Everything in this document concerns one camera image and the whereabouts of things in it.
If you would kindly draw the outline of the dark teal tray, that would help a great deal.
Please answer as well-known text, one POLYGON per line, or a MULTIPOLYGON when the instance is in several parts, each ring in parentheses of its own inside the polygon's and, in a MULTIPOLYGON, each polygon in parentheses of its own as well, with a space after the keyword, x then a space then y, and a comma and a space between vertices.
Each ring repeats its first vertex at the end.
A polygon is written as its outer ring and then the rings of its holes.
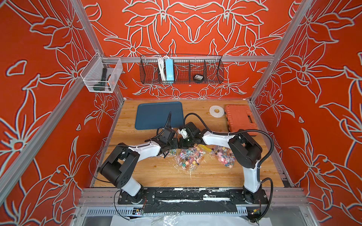
POLYGON ((153 130, 165 125, 169 113, 171 127, 183 125, 183 106, 181 102, 160 102, 140 104, 137 108, 135 128, 137 130, 153 130))

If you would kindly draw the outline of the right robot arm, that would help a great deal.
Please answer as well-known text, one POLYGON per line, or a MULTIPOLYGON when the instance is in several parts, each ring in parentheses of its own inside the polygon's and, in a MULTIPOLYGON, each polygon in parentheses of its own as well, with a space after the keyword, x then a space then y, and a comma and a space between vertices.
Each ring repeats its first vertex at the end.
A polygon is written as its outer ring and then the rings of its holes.
POLYGON ((179 148, 189 148, 195 145, 214 145, 228 148, 234 154, 236 161, 243 167, 244 200, 249 203, 261 201, 264 197, 260 180, 261 164, 271 155, 268 152, 262 157, 262 147, 252 138, 251 132, 265 135, 271 142, 271 137, 261 130, 239 130, 232 133, 221 133, 209 129, 200 130, 193 122, 189 122, 177 131, 181 138, 179 148))

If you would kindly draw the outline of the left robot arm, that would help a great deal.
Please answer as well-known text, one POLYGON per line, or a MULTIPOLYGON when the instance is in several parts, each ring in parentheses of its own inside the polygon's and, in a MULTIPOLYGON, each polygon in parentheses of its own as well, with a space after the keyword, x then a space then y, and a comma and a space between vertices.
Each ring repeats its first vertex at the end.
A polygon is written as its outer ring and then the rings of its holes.
POLYGON ((151 138, 148 143, 138 146, 128 146, 124 143, 116 145, 99 167, 99 173, 116 188, 126 192, 132 202, 140 202, 143 199, 144 187, 133 178, 137 163, 176 149, 178 140, 175 134, 176 131, 168 127, 151 138))

